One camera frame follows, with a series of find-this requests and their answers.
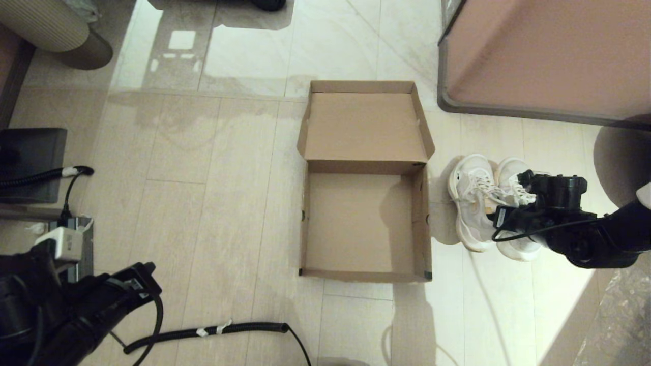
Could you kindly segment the black corrugated conduit, taped end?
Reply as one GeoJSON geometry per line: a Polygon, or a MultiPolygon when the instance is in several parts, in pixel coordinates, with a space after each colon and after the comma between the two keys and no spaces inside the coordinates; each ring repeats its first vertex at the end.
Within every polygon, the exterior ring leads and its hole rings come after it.
{"type": "Polygon", "coordinates": [[[0,190],[38,185],[45,181],[58,180],[61,178],[75,177],[79,175],[92,176],[93,174],[95,174],[95,170],[86,165],[74,165],[70,167],[55,168],[31,176],[15,178],[12,180],[0,180],[0,190]]]}

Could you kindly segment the grey crumpled cloth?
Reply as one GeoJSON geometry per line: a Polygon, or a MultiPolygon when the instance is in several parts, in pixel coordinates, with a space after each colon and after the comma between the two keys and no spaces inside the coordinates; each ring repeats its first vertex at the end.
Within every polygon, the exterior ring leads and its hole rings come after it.
{"type": "Polygon", "coordinates": [[[63,0],[63,2],[86,23],[95,23],[102,16],[96,0],[63,0]]]}

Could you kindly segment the brown cardboard shoe box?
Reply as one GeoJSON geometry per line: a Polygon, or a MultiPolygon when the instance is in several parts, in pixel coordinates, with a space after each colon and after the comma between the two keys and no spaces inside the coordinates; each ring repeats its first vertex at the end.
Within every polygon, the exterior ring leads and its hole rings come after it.
{"type": "Polygon", "coordinates": [[[312,81],[297,149],[307,164],[301,276],[432,280],[435,145],[415,82],[312,81]]]}

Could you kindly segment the pink cabinet with grey base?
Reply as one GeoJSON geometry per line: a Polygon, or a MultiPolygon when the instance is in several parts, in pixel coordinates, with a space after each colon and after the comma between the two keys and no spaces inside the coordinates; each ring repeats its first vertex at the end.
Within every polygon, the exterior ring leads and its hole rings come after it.
{"type": "Polygon", "coordinates": [[[651,131],[651,0],[442,0],[439,107],[651,131]]]}

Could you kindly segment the white mesh sneaker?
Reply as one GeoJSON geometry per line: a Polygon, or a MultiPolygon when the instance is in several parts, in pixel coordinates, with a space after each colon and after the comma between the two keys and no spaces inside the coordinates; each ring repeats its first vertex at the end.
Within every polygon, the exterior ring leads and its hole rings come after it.
{"type": "MultiPolygon", "coordinates": [[[[528,169],[523,160],[515,157],[506,158],[498,165],[494,174],[496,183],[505,194],[503,200],[511,207],[518,208],[536,200],[535,195],[530,194],[518,180],[518,175],[528,169]]],[[[543,245],[529,238],[520,238],[498,242],[497,247],[509,259],[530,262],[538,257],[543,245]]]]}
{"type": "Polygon", "coordinates": [[[457,210],[456,234],[470,252],[486,252],[495,243],[492,221],[488,218],[502,204],[491,164],[483,155],[467,155],[459,160],[447,180],[447,190],[457,210]]]}

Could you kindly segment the beige ribbed round stool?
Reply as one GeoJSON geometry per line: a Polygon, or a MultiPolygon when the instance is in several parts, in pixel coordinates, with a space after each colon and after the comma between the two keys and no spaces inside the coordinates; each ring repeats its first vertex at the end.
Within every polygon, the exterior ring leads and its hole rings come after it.
{"type": "Polygon", "coordinates": [[[72,69],[101,69],[113,57],[109,42],[63,0],[0,0],[0,24],[72,69]]]}

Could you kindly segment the dark grey floor mat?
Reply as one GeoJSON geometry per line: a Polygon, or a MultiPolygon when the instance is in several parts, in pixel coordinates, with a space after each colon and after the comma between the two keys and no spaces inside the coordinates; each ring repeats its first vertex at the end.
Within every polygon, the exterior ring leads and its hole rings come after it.
{"type": "MultiPolygon", "coordinates": [[[[65,128],[8,128],[0,131],[0,181],[18,180],[64,166],[65,128]]],[[[61,177],[13,188],[0,188],[3,204],[50,204],[58,201],[61,177]]]]}

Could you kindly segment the black corrugated conduit, two tapes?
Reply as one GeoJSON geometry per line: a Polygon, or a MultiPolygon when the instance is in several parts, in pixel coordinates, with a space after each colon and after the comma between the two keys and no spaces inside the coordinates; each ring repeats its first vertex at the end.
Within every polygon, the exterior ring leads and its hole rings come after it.
{"type": "Polygon", "coordinates": [[[182,329],[176,331],[169,331],[159,333],[156,336],[149,336],[146,338],[140,338],[136,341],[133,341],[129,344],[123,344],[122,350],[124,354],[132,354],[135,350],[143,348],[149,345],[151,341],[154,343],[170,342],[182,339],[192,339],[192,338],[207,338],[209,336],[217,335],[228,335],[241,332],[274,332],[274,333],[290,333],[293,338],[298,343],[303,356],[305,357],[307,366],[312,366],[311,359],[308,355],[308,352],[300,340],[299,336],[290,325],[287,323],[278,323],[278,322],[247,322],[247,323],[232,323],[228,322],[221,326],[209,326],[209,327],[197,327],[190,329],[182,329]]]}

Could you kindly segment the dark brown wooden furniture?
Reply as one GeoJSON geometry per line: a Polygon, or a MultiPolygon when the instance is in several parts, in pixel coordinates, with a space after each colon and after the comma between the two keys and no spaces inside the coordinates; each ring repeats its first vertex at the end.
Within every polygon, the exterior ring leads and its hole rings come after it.
{"type": "Polygon", "coordinates": [[[8,128],[35,46],[0,24],[0,130],[8,128]]]}

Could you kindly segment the grey black power supply box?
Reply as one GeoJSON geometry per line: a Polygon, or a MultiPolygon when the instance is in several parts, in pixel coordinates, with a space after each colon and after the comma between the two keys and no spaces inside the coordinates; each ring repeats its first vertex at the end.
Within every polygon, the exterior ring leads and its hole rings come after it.
{"type": "Polygon", "coordinates": [[[83,234],[81,259],[58,274],[63,283],[76,283],[94,273],[95,222],[89,217],[74,217],[65,220],[65,227],[81,231],[83,234]]]}

